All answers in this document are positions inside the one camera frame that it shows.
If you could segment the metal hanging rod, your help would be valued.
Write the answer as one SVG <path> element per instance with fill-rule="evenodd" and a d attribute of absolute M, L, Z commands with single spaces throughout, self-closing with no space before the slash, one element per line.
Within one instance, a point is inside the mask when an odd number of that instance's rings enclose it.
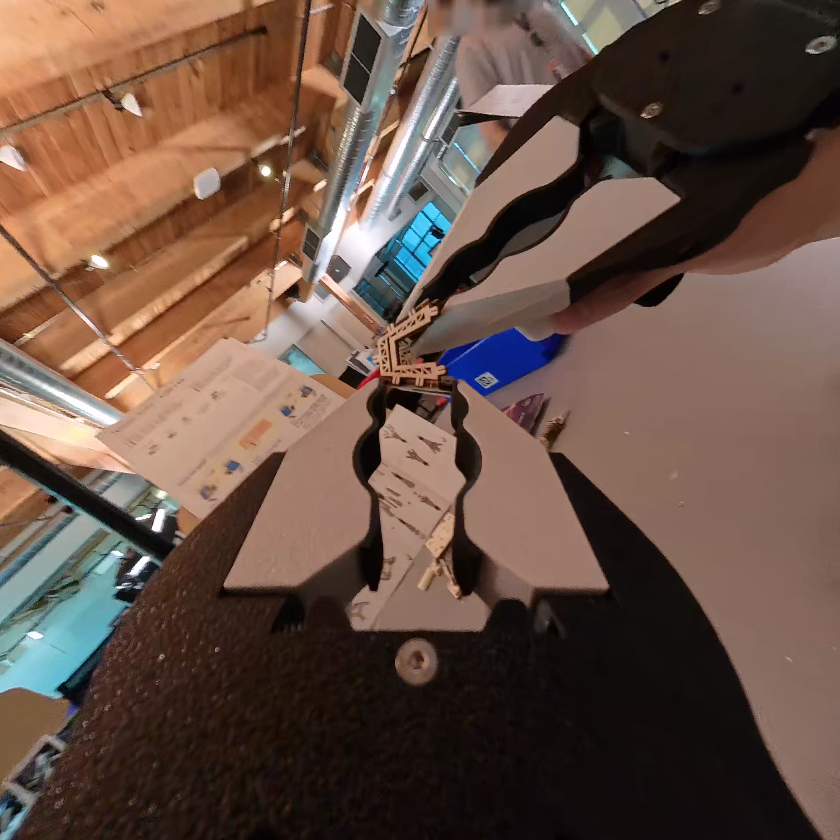
<path fill-rule="evenodd" d="M 292 96 L 292 103 L 291 103 L 291 110 L 290 110 L 290 124 L 288 130 L 288 141 L 287 141 L 287 158 L 286 163 L 283 168 L 282 172 L 282 180 L 281 180 L 281 195 L 280 195 L 280 204 L 278 213 L 276 216 L 276 229 L 274 230 L 275 236 L 275 244 L 273 255 L 269 261 L 269 274 L 268 274 L 268 286 L 267 286 L 267 299 L 266 299 L 266 310 L 265 310 L 265 320 L 263 328 L 257 338 L 257 341 L 265 341 L 268 338 L 268 330 L 270 326 L 270 322 L 272 320 L 271 317 L 271 309 L 272 303 L 274 300 L 274 291 L 276 288 L 276 276 L 277 276 L 277 266 L 279 265 L 279 255 L 280 255 L 280 241 L 281 235 L 284 228 L 283 217 L 288 209 L 288 196 L 289 190 L 291 185 L 291 167 L 293 165 L 294 160 L 294 150 L 295 150 L 295 142 L 296 136 L 298 132 L 298 117 L 299 117 L 299 109 L 300 109 L 300 99 L 301 99 L 301 88 L 302 88 L 302 74 L 304 71 L 305 61 L 306 61 L 306 53 L 308 47 L 308 31 L 309 31 L 309 24 L 310 24 L 310 17 L 312 14 L 312 1 L 305 1 L 302 14 L 301 14 L 301 26 L 300 26 L 300 34 L 299 34 L 299 41 L 298 41 L 298 53 L 297 53 L 297 64 L 296 64 L 296 74 L 295 74 L 295 83 L 293 88 L 293 96 Z"/>

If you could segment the large instruction sheet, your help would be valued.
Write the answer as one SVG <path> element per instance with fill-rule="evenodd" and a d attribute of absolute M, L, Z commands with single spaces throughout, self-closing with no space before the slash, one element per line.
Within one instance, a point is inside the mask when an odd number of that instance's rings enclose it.
<path fill-rule="evenodd" d="M 343 397 L 288 364 L 221 339 L 98 434 L 132 471 L 204 519 L 270 455 Z"/>

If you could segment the purple puzzle box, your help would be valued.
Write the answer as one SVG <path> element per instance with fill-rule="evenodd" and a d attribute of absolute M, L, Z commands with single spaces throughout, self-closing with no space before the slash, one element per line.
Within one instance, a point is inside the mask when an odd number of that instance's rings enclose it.
<path fill-rule="evenodd" d="M 532 394 L 501 409 L 512 422 L 533 435 L 550 399 L 545 394 Z"/>

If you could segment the black metal frame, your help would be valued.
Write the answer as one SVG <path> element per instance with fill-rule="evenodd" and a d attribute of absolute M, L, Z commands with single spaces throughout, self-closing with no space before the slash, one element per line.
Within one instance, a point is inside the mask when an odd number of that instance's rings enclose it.
<path fill-rule="evenodd" d="M 163 561 L 173 551 L 175 546 L 171 540 L 135 520 L 128 512 L 5 432 L 1 432 L 1 460 L 4 466 L 44 492 L 130 542 L 142 555 Z"/>

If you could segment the brown cardboard box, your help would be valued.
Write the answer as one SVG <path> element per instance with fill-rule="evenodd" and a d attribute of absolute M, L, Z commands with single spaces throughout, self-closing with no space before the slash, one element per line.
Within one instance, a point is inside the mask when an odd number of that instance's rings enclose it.
<path fill-rule="evenodd" d="M 38 740 L 56 734 L 69 714 L 70 703 L 30 689 L 15 687 L 1 693 L 1 784 L 26 758 Z"/>

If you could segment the perforated wooden part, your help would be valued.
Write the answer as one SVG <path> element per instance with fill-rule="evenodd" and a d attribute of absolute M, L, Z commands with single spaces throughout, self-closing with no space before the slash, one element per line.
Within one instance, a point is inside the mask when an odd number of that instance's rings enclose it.
<path fill-rule="evenodd" d="M 425 542 L 425 548 L 434 560 L 446 553 L 455 534 L 455 514 L 447 511 Z"/>

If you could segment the silver ventilation duct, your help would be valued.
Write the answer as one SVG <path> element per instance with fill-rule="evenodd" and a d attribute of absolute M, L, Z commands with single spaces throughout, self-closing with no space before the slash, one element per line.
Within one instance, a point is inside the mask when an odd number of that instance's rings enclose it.
<path fill-rule="evenodd" d="M 319 282 L 341 239 L 364 157 L 423 6 L 421 1 L 357 3 L 339 78 L 347 101 L 338 149 L 320 192 L 318 218 L 308 224 L 302 247 L 307 258 L 304 279 L 309 284 Z"/>
<path fill-rule="evenodd" d="M 123 418 L 119 409 L 89 394 L 4 339 L 1 340 L 1 383 L 99 427 L 113 426 Z"/>
<path fill-rule="evenodd" d="M 399 214 L 403 199 L 452 117 L 459 93 L 456 78 L 459 42 L 458 36 L 437 39 L 365 206 L 360 219 L 362 229 L 371 230 Z"/>

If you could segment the wooden lattice piece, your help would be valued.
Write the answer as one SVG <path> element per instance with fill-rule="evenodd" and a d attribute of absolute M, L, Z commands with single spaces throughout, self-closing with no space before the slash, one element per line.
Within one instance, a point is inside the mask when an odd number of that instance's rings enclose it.
<path fill-rule="evenodd" d="M 380 378 L 391 387 L 420 393 L 439 394 L 451 390 L 452 380 L 444 365 L 425 362 L 415 343 L 440 314 L 438 301 L 425 301 L 388 326 L 375 345 L 374 361 Z"/>

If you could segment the person's right hand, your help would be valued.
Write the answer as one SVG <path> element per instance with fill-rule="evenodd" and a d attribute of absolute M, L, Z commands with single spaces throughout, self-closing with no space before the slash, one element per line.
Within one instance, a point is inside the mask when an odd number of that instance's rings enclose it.
<path fill-rule="evenodd" d="M 838 192 L 827 185 L 791 182 L 767 195 L 725 241 L 705 254 L 675 266 L 615 277 L 553 314 L 550 327 L 560 334 L 577 333 L 628 308 L 676 275 L 748 273 L 805 245 L 837 238 L 838 229 Z"/>

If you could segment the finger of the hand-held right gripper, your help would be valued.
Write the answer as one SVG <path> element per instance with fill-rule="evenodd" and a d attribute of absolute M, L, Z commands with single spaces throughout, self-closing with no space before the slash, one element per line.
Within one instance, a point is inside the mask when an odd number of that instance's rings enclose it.
<path fill-rule="evenodd" d="M 450 298 L 477 287 L 504 258 L 550 236 L 585 193 L 577 126 L 555 116 L 525 141 L 513 134 L 512 154 L 501 159 L 506 145 L 494 154 L 401 315 L 425 301 L 438 301 L 441 314 Z"/>
<path fill-rule="evenodd" d="M 504 258 L 482 283 L 453 296 L 414 344 L 425 356 L 513 328 L 534 328 L 571 303 L 571 277 L 680 202 L 653 177 L 596 183 L 552 234 Z"/>

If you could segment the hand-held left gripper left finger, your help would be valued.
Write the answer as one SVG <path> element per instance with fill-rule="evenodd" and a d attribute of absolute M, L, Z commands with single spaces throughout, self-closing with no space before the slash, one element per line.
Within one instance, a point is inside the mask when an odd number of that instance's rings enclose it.
<path fill-rule="evenodd" d="M 321 598 L 341 607 L 382 577 L 380 500 L 385 384 L 370 381 L 282 456 L 224 590 Z"/>

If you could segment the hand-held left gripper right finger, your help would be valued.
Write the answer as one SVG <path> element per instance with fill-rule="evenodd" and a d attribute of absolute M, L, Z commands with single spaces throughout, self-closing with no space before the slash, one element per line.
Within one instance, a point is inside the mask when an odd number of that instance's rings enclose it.
<path fill-rule="evenodd" d="M 606 576 L 550 453 L 464 381 L 451 395 L 455 500 L 451 564 L 463 595 L 489 608 L 603 595 Z"/>

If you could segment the grey desk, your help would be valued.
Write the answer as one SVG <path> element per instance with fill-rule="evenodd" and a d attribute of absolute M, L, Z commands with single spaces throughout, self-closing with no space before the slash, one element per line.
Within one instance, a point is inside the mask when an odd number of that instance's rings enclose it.
<path fill-rule="evenodd" d="M 824 838 L 839 806 L 838 294 L 837 238 L 687 276 L 489 396 L 570 413 L 555 450 L 693 591 Z"/>

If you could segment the tower drawings instruction sheet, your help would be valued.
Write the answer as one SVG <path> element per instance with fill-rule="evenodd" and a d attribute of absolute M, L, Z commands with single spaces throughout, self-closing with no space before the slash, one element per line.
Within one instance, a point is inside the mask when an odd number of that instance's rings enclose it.
<path fill-rule="evenodd" d="M 464 485 L 455 466 L 455 436 L 403 406 L 380 431 L 381 464 L 370 478 L 379 500 L 383 566 L 377 589 L 363 588 L 349 609 L 355 631 L 376 619 Z"/>

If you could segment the grey flat panel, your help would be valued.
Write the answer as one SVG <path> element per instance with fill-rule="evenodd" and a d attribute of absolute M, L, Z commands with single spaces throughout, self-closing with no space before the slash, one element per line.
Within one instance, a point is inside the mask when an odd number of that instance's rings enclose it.
<path fill-rule="evenodd" d="M 472 104 L 460 108 L 458 126 L 516 121 L 555 85 L 497 85 Z"/>

